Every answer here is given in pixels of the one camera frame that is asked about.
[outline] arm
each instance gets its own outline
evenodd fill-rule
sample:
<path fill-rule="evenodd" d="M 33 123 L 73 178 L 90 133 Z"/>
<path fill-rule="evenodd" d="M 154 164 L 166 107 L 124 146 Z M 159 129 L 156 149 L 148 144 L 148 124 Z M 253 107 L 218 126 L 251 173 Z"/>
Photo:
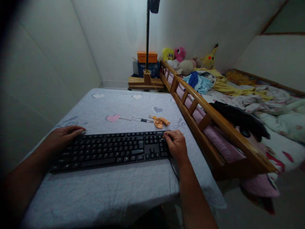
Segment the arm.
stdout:
<path fill-rule="evenodd" d="M 62 151 L 85 128 L 68 126 L 53 130 L 40 146 L 5 179 L 4 192 L 11 214 L 17 221 L 39 187 L 54 155 Z"/>
<path fill-rule="evenodd" d="M 164 138 L 172 156 L 178 163 L 184 227 L 187 229 L 218 228 L 187 156 L 183 134 L 179 130 L 167 131 L 164 133 Z"/>

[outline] spongebob plush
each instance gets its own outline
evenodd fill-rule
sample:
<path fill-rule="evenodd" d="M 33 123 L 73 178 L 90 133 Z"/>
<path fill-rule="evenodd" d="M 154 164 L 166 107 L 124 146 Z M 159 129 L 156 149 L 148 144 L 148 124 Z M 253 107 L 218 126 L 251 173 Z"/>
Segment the spongebob plush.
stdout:
<path fill-rule="evenodd" d="M 215 69 L 215 53 L 217 51 L 218 48 L 218 44 L 215 45 L 212 53 L 206 55 L 204 58 L 200 58 L 200 60 L 202 60 L 202 65 L 201 68 L 205 67 L 209 70 L 211 69 Z"/>
<path fill-rule="evenodd" d="M 162 56 L 164 61 L 174 60 L 174 54 L 175 51 L 170 48 L 165 48 L 162 50 Z"/>

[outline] person's left hand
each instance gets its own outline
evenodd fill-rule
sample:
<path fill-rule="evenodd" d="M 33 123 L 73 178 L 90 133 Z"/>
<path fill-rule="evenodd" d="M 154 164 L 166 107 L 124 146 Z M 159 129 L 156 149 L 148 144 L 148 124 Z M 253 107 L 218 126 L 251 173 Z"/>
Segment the person's left hand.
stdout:
<path fill-rule="evenodd" d="M 75 125 L 57 128 L 46 137 L 37 150 L 50 154 L 60 152 L 85 130 L 84 127 Z"/>

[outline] gray heart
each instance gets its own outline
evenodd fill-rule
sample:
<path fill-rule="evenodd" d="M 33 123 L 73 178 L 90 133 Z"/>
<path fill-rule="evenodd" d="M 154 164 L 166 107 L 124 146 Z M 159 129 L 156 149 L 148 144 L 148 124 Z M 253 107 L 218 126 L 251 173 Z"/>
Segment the gray heart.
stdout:
<path fill-rule="evenodd" d="M 156 113 L 159 113 L 159 112 L 162 112 L 162 111 L 163 111 L 162 108 L 157 108 L 157 107 L 154 107 L 153 110 L 154 110 Z"/>

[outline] wooden stand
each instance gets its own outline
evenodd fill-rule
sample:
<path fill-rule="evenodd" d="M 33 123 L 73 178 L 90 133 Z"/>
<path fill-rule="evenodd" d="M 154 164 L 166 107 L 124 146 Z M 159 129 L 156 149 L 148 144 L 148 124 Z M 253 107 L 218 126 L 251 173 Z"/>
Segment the wooden stand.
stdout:
<path fill-rule="evenodd" d="M 164 83 L 161 79 L 151 79 L 147 72 L 144 72 L 144 77 L 129 77 L 128 89 L 142 89 L 142 90 L 162 90 Z"/>

